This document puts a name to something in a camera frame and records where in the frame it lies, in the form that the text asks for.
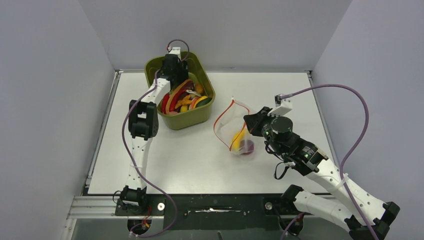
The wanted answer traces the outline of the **purple red onion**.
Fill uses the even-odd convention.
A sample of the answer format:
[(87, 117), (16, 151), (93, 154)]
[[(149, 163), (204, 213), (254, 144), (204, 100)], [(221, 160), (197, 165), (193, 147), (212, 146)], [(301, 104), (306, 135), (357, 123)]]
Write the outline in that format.
[(240, 155), (250, 155), (255, 150), (255, 144), (250, 139), (241, 140), (238, 152)]

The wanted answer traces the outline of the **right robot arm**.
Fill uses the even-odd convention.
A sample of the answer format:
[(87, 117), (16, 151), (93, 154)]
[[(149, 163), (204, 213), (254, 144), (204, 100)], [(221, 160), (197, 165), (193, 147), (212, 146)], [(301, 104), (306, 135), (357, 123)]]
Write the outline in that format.
[(319, 147), (294, 133), (291, 119), (270, 112), (269, 107), (263, 107), (255, 114), (245, 115), (248, 132), (263, 137), (269, 154), (282, 158), (288, 168), (317, 183), (338, 200), (322, 198), (292, 184), (281, 196), (282, 209), (289, 214), (299, 211), (332, 222), (346, 230), (353, 240), (385, 239), (400, 207), (362, 189)]

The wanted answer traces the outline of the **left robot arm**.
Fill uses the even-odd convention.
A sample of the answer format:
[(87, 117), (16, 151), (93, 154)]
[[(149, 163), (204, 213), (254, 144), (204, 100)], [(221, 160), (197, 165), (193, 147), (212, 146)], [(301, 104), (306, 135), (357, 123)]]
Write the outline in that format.
[(135, 205), (143, 211), (149, 208), (146, 168), (149, 149), (159, 130), (157, 106), (173, 87), (188, 78), (187, 63), (179, 53), (168, 53), (161, 67), (154, 73), (148, 91), (130, 102), (122, 126), (122, 140), (129, 154), (128, 177), (119, 199), (126, 205)]

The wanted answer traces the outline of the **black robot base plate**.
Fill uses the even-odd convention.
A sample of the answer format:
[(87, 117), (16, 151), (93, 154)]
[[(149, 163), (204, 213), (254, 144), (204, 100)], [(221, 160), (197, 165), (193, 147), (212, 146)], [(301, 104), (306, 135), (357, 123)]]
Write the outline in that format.
[(147, 194), (142, 204), (115, 199), (115, 215), (128, 217), (127, 226), (137, 234), (153, 230), (153, 219), (163, 220), (171, 230), (284, 229), (299, 214), (284, 203), (279, 193), (271, 194)]

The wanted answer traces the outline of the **clear zip bag orange zipper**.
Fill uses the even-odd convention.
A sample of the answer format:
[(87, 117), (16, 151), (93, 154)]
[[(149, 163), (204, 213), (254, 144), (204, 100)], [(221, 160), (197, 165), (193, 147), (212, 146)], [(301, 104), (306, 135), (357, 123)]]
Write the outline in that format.
[(247, 156), (235, 154), (230, 150), (230, 145), (236, 132), (245, 129), (246, 134), (244, 139), (253, 141), (243, 119), (245, 115), (250, 114), (251, 109), (246, 104), (232, 97), (229, 106), (218, 116), (213, 124), (215, 136), (226, 146), (228, 151), (234, 155)]

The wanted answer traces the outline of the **long yellow chili pepper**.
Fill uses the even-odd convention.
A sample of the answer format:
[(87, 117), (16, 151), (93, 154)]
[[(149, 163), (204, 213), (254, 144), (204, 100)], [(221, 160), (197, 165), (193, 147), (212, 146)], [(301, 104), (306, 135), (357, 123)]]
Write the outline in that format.
[(244, 140), (245, 140), (246, 130), (242, 129), (236, 132), (233, 136), (233, 139), (230, 144), (230, 151), (234, 154), (241, 155), (244, 153)]

